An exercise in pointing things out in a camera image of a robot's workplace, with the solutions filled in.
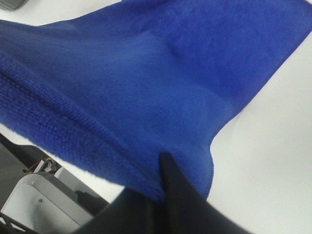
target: blue microfiber towel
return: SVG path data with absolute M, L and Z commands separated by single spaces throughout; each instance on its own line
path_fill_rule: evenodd
M 154 200 L 171 152 L 207 196 L 213 137 L 311 30 L 303 0 L 124 0 L 43 26 L 0 21 L 0 122 Z

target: microfiber cloth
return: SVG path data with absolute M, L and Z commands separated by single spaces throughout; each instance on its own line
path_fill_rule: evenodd
M 0 21 L 0 122 L 156 201 L 171 152 L 207 197 L 212 139 L 311 30 L 303 0 L 124 0 L 43 26 Z

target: black plastic part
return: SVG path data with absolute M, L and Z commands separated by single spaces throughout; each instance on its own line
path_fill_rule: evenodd
M 206 202 L 170 153 L 160 154 L 160 167 L 172 234 L 249 234 Z
M 165 203 L 125 189 L 74 234 L 249 234 L 206 202 L 170 153 L 161 153 Z
M 97 215 L 109 205 L 102 197 L 94 197 L 82 191 L 76 191 L 75 193 L 78 195 L 78 203 L 93 215 Z
M 35 231 L 27 228 L 26 226 L 20 224 L 19 222 L 11 219 L 10 217 L 6 216 L 5 214 L 0 212 L 0 217 L 2 217 L 5 221 L 5 224 L 3 224 L 0 221 L 0 233 L 1 234 L 21 234 L 21 233 L 25 233 L 25 234 L 38 234 Z M 12 224 L 24 229 L 23 231 L 19 231 L 18 229 L 15 229 Z
M 36 162 L 45 159 L 48 155 L 32 145 L 16 145 L 0 134 L 0 143 L 10 151 L 21 163 L 30 168 Z
M 130 189 L 74 234 L 169 234 L 164 210 Z

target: white background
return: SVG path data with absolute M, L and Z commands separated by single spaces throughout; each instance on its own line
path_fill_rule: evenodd
M 40 25 L 116 0 L 29 0 L 0 19 Z M 28 140 L 0 125 L 11 141 Z M 215 137 L 209 202 L 256 234 L 312 233 L 312 34 L 246 108 Z M 61 161 L 108 201 L 122 190 Z

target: white plastic part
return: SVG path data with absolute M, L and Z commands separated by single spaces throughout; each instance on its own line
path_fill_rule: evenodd
M 1 212 L 40 234 L 69 234 L 93 218 L 38 174 L 17 183 Z
M 6 225 L 6 222 L 4 221 L 4 219 L 2 217 L 0 217 L 0 222 L 3 223 L 4 225 Z

